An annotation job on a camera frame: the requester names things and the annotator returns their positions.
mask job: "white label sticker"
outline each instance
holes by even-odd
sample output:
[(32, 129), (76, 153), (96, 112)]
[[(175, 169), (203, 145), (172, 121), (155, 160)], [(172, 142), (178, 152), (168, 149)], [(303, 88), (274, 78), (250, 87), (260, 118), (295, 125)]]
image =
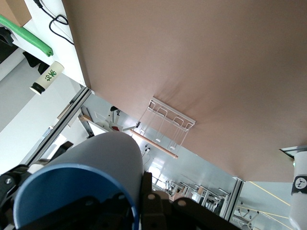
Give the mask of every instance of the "white label sticker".
[(297, 189), (303, 189), (307, 186), (307, 181), (303, 177), (297, 178), (295, 181), (295, 187)]

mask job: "green handle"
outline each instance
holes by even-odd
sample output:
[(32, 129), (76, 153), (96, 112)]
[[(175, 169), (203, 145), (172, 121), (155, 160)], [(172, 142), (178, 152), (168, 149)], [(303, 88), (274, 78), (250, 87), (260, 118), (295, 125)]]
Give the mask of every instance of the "green handle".
[(10, 20), (8, 20), (7, 18), (3, 17), (1, 14), (0, 14), (0, 23), (6, 28), (17, 33), (20, 37), (22, 37), (27, 42), (39, 48), (48, 57), (53, 55), (53, 50), (50, 46), (48, 46), (46, 43), (44, 43), (42, 40), (40, 40), (38, 37), (33, 35), (31, 32), (27, 31), (23, 27), (19, 27), (13, 22), (11, 22)]

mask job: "blue cylinder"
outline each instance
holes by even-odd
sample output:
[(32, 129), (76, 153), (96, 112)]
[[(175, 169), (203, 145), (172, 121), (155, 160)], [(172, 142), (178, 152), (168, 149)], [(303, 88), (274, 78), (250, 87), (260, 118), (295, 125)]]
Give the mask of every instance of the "blue cylinder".
[(143, 174), (138, 144), (121, 132), (92, 137), (31, 175), (17, 193), (13, 217), (25, 226), (84, 196), (100, 202), (122, 192), (139, 229), (139, 192)]

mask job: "cardboard box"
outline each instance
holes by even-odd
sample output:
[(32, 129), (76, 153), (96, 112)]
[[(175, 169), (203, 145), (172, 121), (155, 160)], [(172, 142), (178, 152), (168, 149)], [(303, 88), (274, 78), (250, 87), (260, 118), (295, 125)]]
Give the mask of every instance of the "cardboard box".
[(24, 0), (0, 0), (0, 14), (20, 27), (31, 19)]

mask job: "gray cylinder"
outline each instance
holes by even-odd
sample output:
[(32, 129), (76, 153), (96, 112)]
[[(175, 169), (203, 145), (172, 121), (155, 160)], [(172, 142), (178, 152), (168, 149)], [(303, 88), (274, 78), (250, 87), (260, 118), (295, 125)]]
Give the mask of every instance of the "gray cylinder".
[(84, 196), (103, 202), (123, 192), (137, 230), (142, 174), (140, 148), (129, 135), (110, 132), (90, 138), (23, 183), (14, 203), (15, 226), (18, 229)]

